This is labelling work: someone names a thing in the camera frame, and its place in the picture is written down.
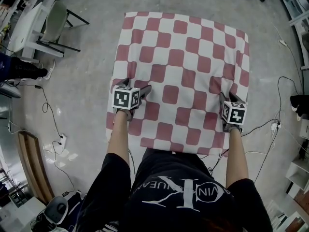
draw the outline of shirt sleeve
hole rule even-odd
[[[236,200],[243,228],[248,232],[273,231],[261,196],[252,180],[236,181],[228,187],[228,190]]]
[[[130,189],[129,165],[120,156],[107,154],[101,172],[84,199],[76,231],[95,232],[111,221],[118,221]]]

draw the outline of tile floor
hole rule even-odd
[[[112,75],[124,12],[171,12],[214,20],[246,32],[249,36],[251,75],[248,95],[249,110],[245,131],[273,118],[279,109],[278,78],[282,75],[295,80],[300,89],[294,60],[288,48],[278,43],[281,37],[293,51],[298,66],[300,56],[295,35],[288,25],[288,15],[280,0],[61,0],[67,7],[90,22],[63,33],[61,41],[81,49],[80,53],[67,50],[64,58],[56,59],[56,68],[49,81],[42,81],[59,130],[68,137],[66,149],[57,156],[57,164],[72,178],[76,189],[87,192],[100,171],[107,149],[105,116],[109,80]],[[52,57],[39,55],[48,65]],[[292,113],[288,98],[294,94],[293,83],[281,80],[281,113],[283,125],[296,138],[299,123]],[[14,101],[14,118],[38,136],[41,149],[51,149],[58,140],[50,113],[43,114],[44,97],[40,90],[26,87],[23,98]],[[270,125],[243,138],[250,178],[255,180],[272,141]],[[141,161],[142,150],[131,149],[135,167]],[[273,149],[267,157],[256,186],[264,202],[275,195],[283,195],[288,185],[285,172],[296,156],[298,147],[292,137],[281,129]],[[54,167],[54,155],[43,150],[45,167],[56,195],[71,189],[67,177]],[[218,157],[204,159],[214,166]],[[225,181],[226,158],[222,158],[214,177]]]

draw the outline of checkered tablecloth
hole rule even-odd
[[[249,44],[244,32],[181,14],[126,13],[111,80],[130,77],[131,87],[152,91],[128,125],[129,148],[193,154],[228,149],[219,94],[243,101],[249,85]],[[113,128],[110,92],[106,136]]]

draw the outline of red and white tablecloth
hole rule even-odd
[[[126,13],[111,88],[131,78],[131,87],[152,91],[128,125],[129,148],[149,147],[193,154],[228,149],[222,132],[219,93],[243,101],[249,85],[249,43],[243,31],[182,14]],[[113,127],[112,94],[106,136]]]

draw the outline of gray floor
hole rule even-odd
[[[246,32],[249,36],[251,75],[248,95],[249,110],[245,131],[273,118],[279,109],[278,78],[282,75],[299,78],[288,48],[280,45],[281,37],[293,51],[298,66],[300,56],[295,35],[288,25],[288,16],[280,0],[61,0],[67,7],[90,22],[63,33],[61,42],[80,48],[76,53],[67,50],[64,58],[56,59],[56,68],[49,81],[42,81],[48,101],[56,116],[57,125],[68,136],[66,150],[57,164],[72,178],[75,188],[87,192],[100,171],[107,141],[105,116],[107,92],[112,75],[116,46],[124,18],[128,11],[171,12],[214,20]],[[52,57],[40,55],[47,65]],[[288,80],[280,81],[282,97],[281,118],[284,127],[298,138],[299,123],[292,113],[288,98],[294,86]],[[51,142],[58,140],[51,114],[43,114],[42,92],[26,87],[21,100],[25,113],[25,126],[40,139],[41,148],[51,150]],[[272,141],[270,125],[243,138],[250,178],[256,179]],[[131,149],[135,165],[140,163],[142,151]],[[298,147],[288,132],[281,128],[273,149],[267,157],[256,186],[264,202],[275,195],[283,195],[288,185],[284,177]],[[47,175],[55,194],[71,189],[67,177],[54,167],[54,155],[43,150]],[[212,167],[217,156],[204,159]],[[214,171],[221,183],[225,181],[226,158]]]

